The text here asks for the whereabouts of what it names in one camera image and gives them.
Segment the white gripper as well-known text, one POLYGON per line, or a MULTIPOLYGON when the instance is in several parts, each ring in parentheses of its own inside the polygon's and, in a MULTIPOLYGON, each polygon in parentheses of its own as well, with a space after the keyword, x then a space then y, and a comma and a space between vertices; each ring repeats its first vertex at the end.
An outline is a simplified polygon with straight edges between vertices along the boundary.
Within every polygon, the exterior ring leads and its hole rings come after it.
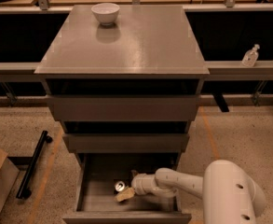
POLYGON ((136 170, 131 170, 131 187, 125 187, 115 197, 116 202, 123 202, 131 199, 135 193, 137 195, 154 194, 157 182, 154 175, 139 174, 136 170))

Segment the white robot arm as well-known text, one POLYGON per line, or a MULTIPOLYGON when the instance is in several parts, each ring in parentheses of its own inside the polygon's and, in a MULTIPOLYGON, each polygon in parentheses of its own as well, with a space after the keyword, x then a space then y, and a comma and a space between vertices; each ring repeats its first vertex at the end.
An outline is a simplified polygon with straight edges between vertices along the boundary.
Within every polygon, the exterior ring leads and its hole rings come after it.
POLYGON ((172 198, 185 191, 203 201, 204 224, 256 224, 266 209, 261 187, 231 161, 213 161, 203 176, 159 168, 152 175, 133 173, 131 185, 115 183, 116 201, 153 194, 172 198))

